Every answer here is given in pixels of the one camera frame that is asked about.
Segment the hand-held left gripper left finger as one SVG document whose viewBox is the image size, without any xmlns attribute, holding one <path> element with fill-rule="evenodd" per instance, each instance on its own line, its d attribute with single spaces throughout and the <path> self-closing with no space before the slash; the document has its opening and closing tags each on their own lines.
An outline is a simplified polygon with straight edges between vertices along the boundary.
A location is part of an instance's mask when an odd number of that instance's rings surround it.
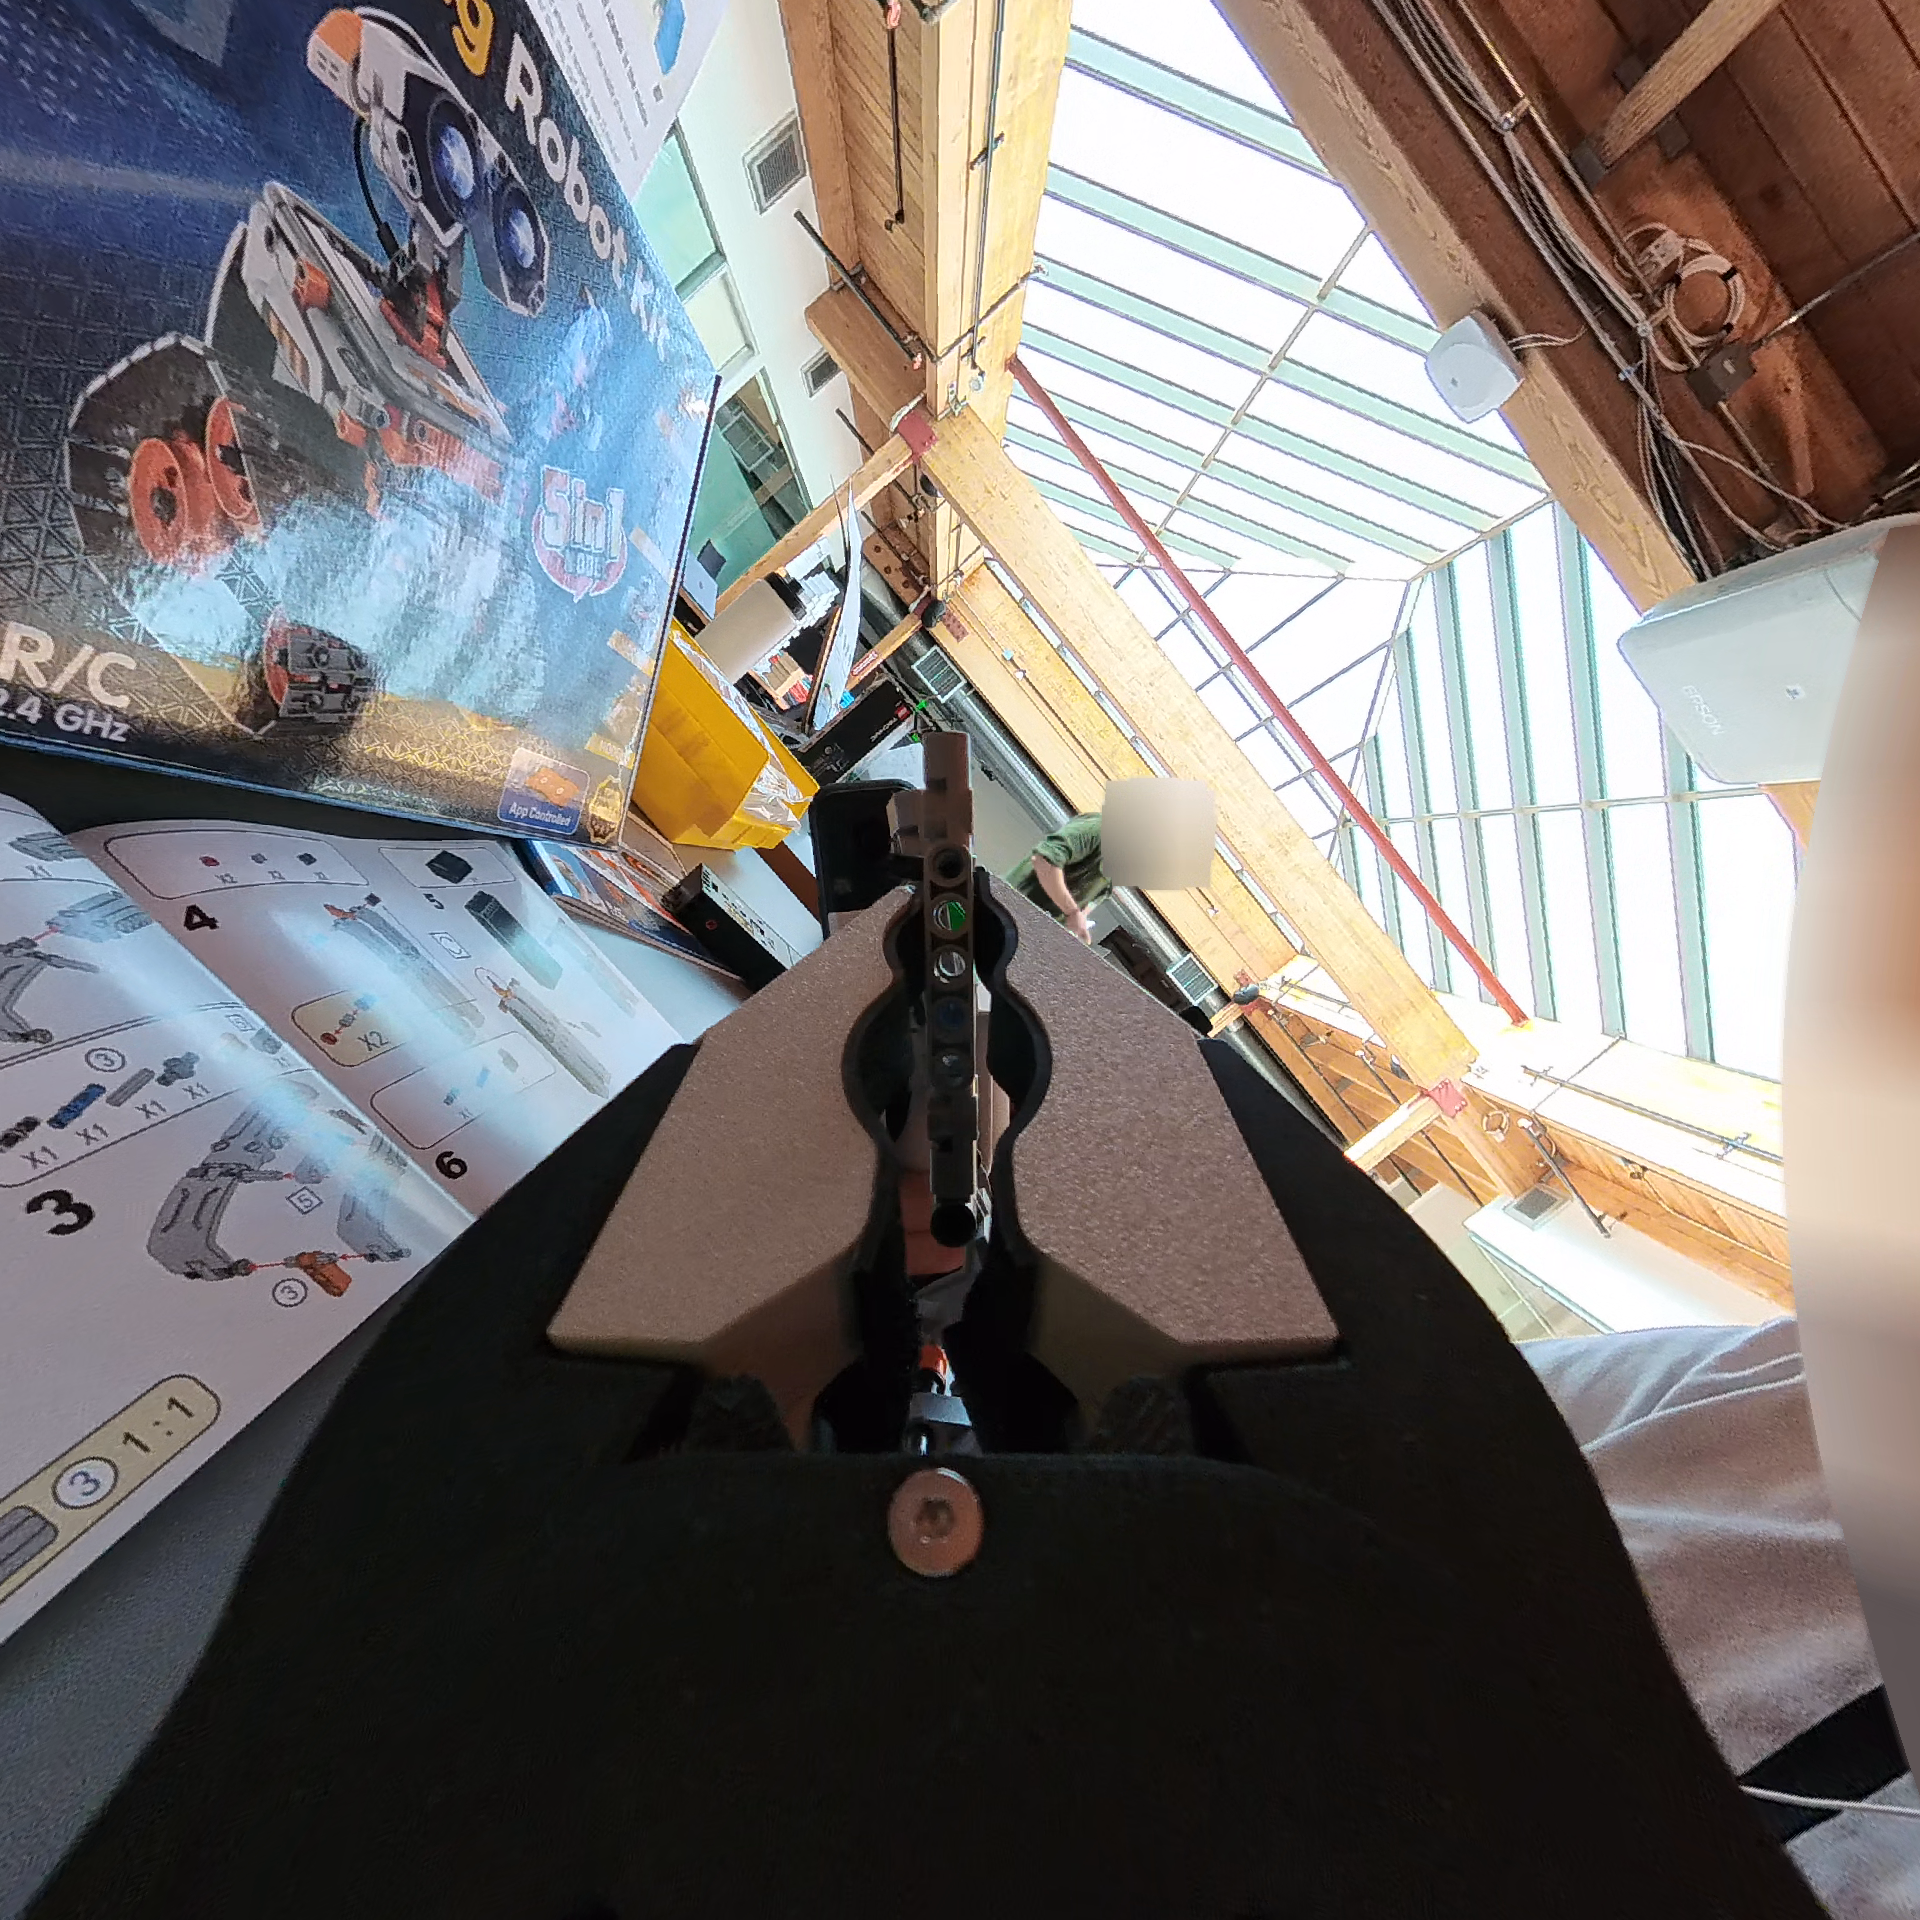
<svg viewBox="0 0 1920 1920">
<path fill-rule="evenodd" d="M 854 1360 L 849 1274 L 880 1151 L 846 1093 L 858 1022 L 896 986 L 896 887 L 705 1032 L 548 1324 L 569 1354 L 755 1375 L 791 1432 Z"/>
</svg>

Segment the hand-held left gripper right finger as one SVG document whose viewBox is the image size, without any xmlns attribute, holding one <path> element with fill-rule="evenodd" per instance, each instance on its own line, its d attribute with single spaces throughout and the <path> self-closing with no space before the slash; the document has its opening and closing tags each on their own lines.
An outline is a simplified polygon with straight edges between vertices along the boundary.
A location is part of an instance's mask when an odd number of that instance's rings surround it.
<svg viewBox="0 0 1920 1920">
<path fill-rule="evenodd" d="M 979 892 L 991 1071 L 1011 1102 L 979 1274 L 979 1375 L 1319 1363 L 1337 1326 L 1198 1032 L 998 883 Z"/>
</svg>

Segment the grey toy beam arm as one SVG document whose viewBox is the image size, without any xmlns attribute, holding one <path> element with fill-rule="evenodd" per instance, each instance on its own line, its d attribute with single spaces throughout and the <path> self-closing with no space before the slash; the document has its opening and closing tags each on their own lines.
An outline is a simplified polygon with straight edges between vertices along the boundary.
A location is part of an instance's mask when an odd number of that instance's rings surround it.
<svg viewBox="0 0 1920 1920">
<path fill-rule="evenodd" d="M 926 731 L 924 782 L 890 802 L 896 853 L 919 868 L 919 1012 L 928 1231 L 972 1282 L 991 1227 L 980 1158 L 977 861 L 970 739 Z"/>
</svg>

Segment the clear plastic bag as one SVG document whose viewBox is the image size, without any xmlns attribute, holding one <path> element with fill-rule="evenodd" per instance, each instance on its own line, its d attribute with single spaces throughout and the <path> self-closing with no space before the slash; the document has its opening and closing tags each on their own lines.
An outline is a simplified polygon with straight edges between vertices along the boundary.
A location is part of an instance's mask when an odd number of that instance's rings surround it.
<svg viewBox="0 0 1920 1920">
<path fill-rule="evenodd" d="M 705 830 L 710 848 L 774 848 L 799 830 L 820 782 L 796 759 L 755 709 L 722 714 L 711 723 L 721 772 L 713 791 L 727 802 L 724 818 Z"/>
</svg>

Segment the black carton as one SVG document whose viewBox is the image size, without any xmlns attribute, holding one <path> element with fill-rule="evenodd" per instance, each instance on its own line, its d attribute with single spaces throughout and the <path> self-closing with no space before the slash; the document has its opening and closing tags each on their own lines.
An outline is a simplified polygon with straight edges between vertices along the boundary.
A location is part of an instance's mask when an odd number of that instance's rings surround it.
<svg viewBox="0 0 1920 1920">
<path fill-rule="evenodd" d="M 914 719 L 916 706 L 895 680 L 880 677 L 831 726 L 799 750 L 799 760 L 816 782 L 832 783 L 849 778 L 855 765 L 910 728 Z"/>
</svg>

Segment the small black box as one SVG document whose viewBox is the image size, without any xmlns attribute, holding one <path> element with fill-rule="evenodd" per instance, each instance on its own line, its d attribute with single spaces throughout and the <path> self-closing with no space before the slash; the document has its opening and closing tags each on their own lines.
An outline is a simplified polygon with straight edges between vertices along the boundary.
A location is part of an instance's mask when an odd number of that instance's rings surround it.
<svg viewBox="0 0 1920 1920">
<path fill-rule="evenodd" d="M 663 894 L 663 911 L 751 992 L 771 986 L 808 955 L 806 947 L 793 944 L 707 864 L 690 868 Z"/>
</svg>

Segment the yellow plastic bin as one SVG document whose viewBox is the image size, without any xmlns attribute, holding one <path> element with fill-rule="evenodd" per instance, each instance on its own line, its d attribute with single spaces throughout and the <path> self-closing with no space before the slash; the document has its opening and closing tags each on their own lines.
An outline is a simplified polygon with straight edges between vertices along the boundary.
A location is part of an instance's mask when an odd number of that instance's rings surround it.
<svg viewBox="0 0 1920 1920">
<path fill-rule="evenodd" d="M 675 620 L 663 639 L 652 702 L 641 739 L 631 806 L 684 845 L 705 845 L 705 830 L 724 818 L 727 802 L 713 791 L 721 760 L 711 726 L 722 714 L 745 716 L 751 703 L 722 680 L 705 652 Z"/>
</svg>

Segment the white paper roll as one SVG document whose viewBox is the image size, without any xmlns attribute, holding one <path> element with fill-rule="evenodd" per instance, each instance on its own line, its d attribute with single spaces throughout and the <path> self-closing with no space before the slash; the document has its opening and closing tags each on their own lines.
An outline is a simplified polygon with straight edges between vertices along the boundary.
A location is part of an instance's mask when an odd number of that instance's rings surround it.
<svg viewBox="0 0 1920 1920">
<path fill-rule="evenodd" d="M 782 573 L 737 583 L 696 637 L 718 677 L 737 684 L 782 652 L 810 620 L 808 594 Z"/>
</svg>

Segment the large wooden ceiling beam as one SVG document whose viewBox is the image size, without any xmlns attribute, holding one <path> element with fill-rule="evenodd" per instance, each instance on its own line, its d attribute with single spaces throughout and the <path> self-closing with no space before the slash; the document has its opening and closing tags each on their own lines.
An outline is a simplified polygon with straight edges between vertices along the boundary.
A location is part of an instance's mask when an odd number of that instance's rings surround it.
<svg viewBox="0 0 1920 1920">
<path fill-rule="evenodd" d="M 926 446 L 882 560 L 952 596 L 947 650 L 1034 759 L 1211 783 L 1211 878 L 1154 896 L 1228 988 L 1294 964 L 1466 1124 L 1472 970 L 1335 802 L 1008 370 L 1041 276 L 1074 4 L 780 4 L 825 290 L 808 327 L 870 439 Z"/>
</svg>

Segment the wooden window sill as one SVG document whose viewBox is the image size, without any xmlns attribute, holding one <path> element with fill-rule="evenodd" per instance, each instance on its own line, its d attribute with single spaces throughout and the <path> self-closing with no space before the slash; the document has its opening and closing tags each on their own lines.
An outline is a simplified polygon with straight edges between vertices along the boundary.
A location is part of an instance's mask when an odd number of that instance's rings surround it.
<svg viewBox="0 0 1920 1920">
<path fill-rule="evenodd" d="M 1335 1130 L 1355 1140 L 1412 1102 L 1401 1055 L 1304 964 L 1242 1015 Z M 1793 1311 L 1784 1093 L 1777 1080 L 1560 1022 L 1510 1027 L 1496 1006 L 1440 995 L 1474 1046 L 1472 1138 L 1514 1158 L 1578 1214 L 1659 1242 L 1769 1310 Z"/>
</svg>

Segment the white instruction booklet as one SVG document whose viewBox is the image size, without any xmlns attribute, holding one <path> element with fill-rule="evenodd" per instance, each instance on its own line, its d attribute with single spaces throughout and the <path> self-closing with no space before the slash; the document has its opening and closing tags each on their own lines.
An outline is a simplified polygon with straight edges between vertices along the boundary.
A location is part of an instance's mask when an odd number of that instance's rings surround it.
<svg viewBox="0 0 1920 1920">
<path fill-rule="evenodd" d="M 680 1032 L 486 838 L 3 814 L 11 1635 Z"/>
</svg>

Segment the person's white shirt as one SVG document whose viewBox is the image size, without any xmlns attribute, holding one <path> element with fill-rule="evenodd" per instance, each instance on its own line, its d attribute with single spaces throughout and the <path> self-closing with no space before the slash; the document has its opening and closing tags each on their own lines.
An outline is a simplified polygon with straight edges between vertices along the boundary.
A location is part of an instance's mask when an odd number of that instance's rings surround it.
<svg viewBox="0 0 1920 1920">
<path fill-rule="evenodd" d="M 1916 1808 L 1794 1319 L 1532 1339 L 1700 1719 L 1834 1916 L 1916 1918 Z"/>
</svg>

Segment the large blue toy box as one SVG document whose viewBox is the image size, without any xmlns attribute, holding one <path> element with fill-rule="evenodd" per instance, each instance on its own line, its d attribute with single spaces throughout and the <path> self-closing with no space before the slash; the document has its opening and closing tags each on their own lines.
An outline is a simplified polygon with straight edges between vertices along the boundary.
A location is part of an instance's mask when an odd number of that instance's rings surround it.
<svg viewBox="0 0 1920 1920">
<path fill-rule="evenodd" d="M 611 845 L 716 392 L 548 4 L 3 4 L 4 754 Z"/>
</svg>

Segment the white projector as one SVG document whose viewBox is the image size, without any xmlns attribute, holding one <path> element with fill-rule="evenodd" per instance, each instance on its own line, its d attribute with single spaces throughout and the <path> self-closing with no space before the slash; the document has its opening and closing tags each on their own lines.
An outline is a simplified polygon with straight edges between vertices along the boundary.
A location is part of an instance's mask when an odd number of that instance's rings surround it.
<svg viewBox="0 0 1920 1920">
<path fill-rule="evenodd" d="M 1640 616 L 1622 655 L 1710 778 L 1823 778 L 1868 589 L 1891 534 L 1873 518 L 1697 583 Z"/>
</svg>

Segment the white sensor box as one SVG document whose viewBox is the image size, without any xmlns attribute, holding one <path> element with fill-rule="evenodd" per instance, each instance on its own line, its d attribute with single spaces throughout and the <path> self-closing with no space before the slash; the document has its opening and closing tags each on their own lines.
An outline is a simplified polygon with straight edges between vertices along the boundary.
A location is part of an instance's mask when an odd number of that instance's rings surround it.
<svg viewBox="0 0 1920 1920">
<path fill-rule="evenodd" d="M 1436 335 L 1424 370 L 1438 397 L 1466 424 L 1503 412 L 1528 375 L 1516 348 L 1479 308 Z"/>
</svg>

